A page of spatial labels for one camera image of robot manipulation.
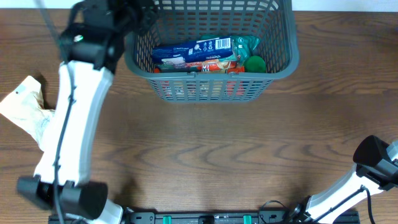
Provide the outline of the orange spaghetti packet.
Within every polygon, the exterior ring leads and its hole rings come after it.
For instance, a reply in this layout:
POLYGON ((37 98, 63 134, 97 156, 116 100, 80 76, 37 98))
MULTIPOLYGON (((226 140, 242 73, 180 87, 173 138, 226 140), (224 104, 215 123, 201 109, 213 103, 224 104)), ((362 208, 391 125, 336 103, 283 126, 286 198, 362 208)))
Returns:
POLYGON ((150 84, 157 94, 167 101, 218 101, 228 100, 231 96, 243 96, 246 83, 235 80, 215 80, 219 74, 237 75, 245 68, 237 62, 194 63, 188 69, 188 74, 194 77, 191 80, 150 80, 150 84))

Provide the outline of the Kleenex tissue multipack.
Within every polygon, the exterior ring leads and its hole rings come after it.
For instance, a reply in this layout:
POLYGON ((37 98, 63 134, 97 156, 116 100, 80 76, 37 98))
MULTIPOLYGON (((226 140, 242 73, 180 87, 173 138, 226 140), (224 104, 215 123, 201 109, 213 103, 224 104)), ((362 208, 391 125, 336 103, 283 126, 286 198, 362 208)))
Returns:
POLYGON ((231 37, 193 40, 182 44, 155 47, 151 57, 154 63, 167 65, 207 60, 237 61, 231 37))

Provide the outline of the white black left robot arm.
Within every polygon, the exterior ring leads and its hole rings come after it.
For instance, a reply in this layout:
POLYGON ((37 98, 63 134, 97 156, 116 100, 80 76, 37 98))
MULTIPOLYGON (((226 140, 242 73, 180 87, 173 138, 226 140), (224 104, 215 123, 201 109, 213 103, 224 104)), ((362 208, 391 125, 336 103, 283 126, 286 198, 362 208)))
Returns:
POLYGON ((108 186, 93 182, 91 151, 106 94, 129 33, 146 34, 158 19, 149 0, 76 3, 67 27, 57 32, 43 3, 37 7, 59 48, 55 115, 42 138, 44 154, 32 177, 20 177, 17 192, 59 223, 121 223, 123 208, 108 198, 108 186))

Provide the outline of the green lidded jar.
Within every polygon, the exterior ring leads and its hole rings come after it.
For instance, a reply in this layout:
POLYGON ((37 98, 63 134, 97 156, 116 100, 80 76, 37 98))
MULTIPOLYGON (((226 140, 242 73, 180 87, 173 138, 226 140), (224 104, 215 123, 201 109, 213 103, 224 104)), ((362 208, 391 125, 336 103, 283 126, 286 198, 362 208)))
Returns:
POLYGON ((266 63, 262 57, 254 55, 244 62, 244 69, 249 73, 265 73, 266 63))

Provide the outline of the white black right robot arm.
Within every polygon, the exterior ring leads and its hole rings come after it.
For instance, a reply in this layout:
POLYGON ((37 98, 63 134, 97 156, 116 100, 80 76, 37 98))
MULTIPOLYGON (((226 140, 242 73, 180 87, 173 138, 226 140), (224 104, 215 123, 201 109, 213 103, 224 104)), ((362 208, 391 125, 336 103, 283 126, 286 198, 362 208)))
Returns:
POLYGON ((360 201, 397 187, 397 141, 366 137, 354 152, 354 165, 331 187, 307 197, 291 211, 295 222, 333 223, 360 201))

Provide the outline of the green Nescafe coffee bag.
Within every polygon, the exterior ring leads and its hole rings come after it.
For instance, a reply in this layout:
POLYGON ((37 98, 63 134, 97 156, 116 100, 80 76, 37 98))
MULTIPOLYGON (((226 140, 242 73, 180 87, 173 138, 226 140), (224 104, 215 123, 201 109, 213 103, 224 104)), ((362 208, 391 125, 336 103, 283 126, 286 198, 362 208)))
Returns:
POLYGON ((195 42, 195 60, 204 64, 215 63, 223 67, 242 65, 259 45, 252 35, 205 35, 195 42))

